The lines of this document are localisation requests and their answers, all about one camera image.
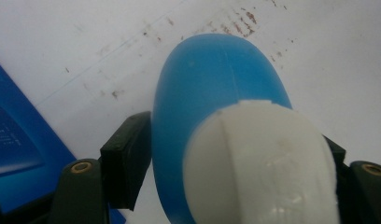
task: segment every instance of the blue plastic object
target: blue plastic object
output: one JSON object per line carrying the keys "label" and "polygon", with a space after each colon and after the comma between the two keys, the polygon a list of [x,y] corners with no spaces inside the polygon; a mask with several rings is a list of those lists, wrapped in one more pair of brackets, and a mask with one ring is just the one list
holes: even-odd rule
{"label": "blue plastic object", "polygon": [[194,223],[182,179],[192,132],[215,111],[249,99],[291,108],[275,69],[245,39],[197,35],[168,57],[152,115],[152,159],[162,207],[172,223]]}

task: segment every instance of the ink stain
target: ink stain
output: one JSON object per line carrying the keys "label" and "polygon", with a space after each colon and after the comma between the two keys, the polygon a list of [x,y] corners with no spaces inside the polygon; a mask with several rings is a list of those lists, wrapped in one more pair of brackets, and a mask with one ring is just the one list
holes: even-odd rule
{"label": "ink stain", "polygon": [[167,21],[168,21],[168,23],[170,23],[170,25],[174,25],[174,22],[172,20],[170,20],[170,18],[167,18]]}
{"label": "ink stain", "polygon": [[240,26],[236,22],[233,22],[233,25],[236,28],[238,33],[243,34],[243,31],[241,30]]}
{"label": "ink stain", "polygon": [[254,14],[247,12],[247,16],[250,20],[252,20],[252,22],[254,22],[254,24],[257,24],[257,20],[255,20]]}
{"label": "ink stain", "polygon": [[222,28],[222,31],[225,32],[225,34],[227,34],[227,35],[232,34],[231,30],[226,25],[221,24],[220,28]]}
{"label": "ink stain", "polygon": [[244,37],[248,37],[248,36],[250,36],[250,35],[252,35],[252,34],[255,33],[255,31],[251,29],[251,26],[250,26],[248,23],[246,23],[246,22],[244,21],[243,17],[240,18],[240,21],[241,21],[241,22],[247,27],[247,29],[248,29],[248,34],[244,35]]}
{"label": "ink stain", "polygon": [[115,98],[115,100],[118,100],[119,95],[124,93],[125,91],[112,91],[111,95]]}

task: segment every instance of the black marks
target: black marks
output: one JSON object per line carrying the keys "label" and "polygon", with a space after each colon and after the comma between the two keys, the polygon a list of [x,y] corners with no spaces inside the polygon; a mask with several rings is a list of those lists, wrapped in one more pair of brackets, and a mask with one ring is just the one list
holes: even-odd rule
{"label": "black marks", "polygon": [[227,35],[232,34],[231,30],[226,25],[221,24],[220,28],[222,28],[222,31],[225,32],[225,34],[227,34]]}
{"label": "black marks", "polygon": [[193,32],[194,35],[202,34],[205,32],[205,26]]}
{"label": "black marks", "polygon": [[167,21],[170,25],[174,25],[174,22],[172,20],[170,20],[170,18],[167,18]]}
{"label": "black marks", "polygon": [[243,17],[240,18],[240,21],[246,26],[246,28],[248,29],[248,34],[245,34],[243,35],[243,37],[249,37],[250,35],[254,34],[254,30],[251,28],[251,26],[246,23],[243,19]]}
{"label": "black marks", "polygon": [[115,100],[118,100],[118,97],[124,93],[125,91],[112,91],[111,95],[115,98]]}
{"label": "black marks", "polygon": [[86,85],[86,83],[83,83],[83,88],[85,88],[86,91],[89,91],[89,88],[88,88],[88,86]]}
{"label": "black marks", "polygon": [[217,31],[217,28],[213,26],[213,22],[210,21],[208,24],[207,24],[208,27],[211,28],[211,32],[212,33],[215,33]]}
{"label": "black marks", "polygon": [[235,21],[233,22],[233,25],[236,28],[237,32],[243,35],[243,31],[241,30],[240,26]]}
{"label": "black marks", "polygon": [[284,69],[284,65],[279,64],[282,57],[284,57],[284,54],[281,51],[277,51],[275,55],[270,55],[273,63],[275,63],[277,66],[280,65],[280,69]]}
{"label": "black marks", "polygon": [[254,22],[254,24],[257,24],[257,21],[255,20],[255,17],[254,17],[254,14],[250,13],[250,12],[247,12],[247,17],[252,21]]}

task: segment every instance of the white surface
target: white surface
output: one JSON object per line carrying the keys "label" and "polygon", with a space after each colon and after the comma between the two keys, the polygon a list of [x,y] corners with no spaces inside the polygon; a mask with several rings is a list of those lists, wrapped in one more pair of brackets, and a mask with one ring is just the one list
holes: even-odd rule
{"label": "white surface", "polygon": [[327,142],[302,115],[268,101],[242,101],[201,123],[183,174],[199,224],[339,223]]}
{"label": "white surface", "polygon": [[[78,158],[151,110],[169,52],[203,33],[246,37],[347,162],[381,163],[381,0],[0,0],[0,64]],[[166,222],[147,183],[129,223]]]}

